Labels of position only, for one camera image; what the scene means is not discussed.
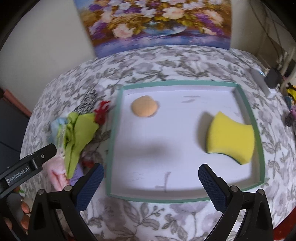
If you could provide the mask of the person's left hand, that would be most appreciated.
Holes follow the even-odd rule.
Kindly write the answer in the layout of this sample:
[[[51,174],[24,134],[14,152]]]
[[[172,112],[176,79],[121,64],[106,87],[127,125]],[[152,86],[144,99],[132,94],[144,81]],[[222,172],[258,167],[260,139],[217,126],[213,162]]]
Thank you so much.
[[[29,228],[30,207],[23,201],[20,194],[20,187],[16,187],[12,193],[1,201],[1,204],[4,205],[2,217],[8,228],[10,230],[13,228],[13,223],[10,220],[10,217],[13,217],[13,220],[27,233]]]

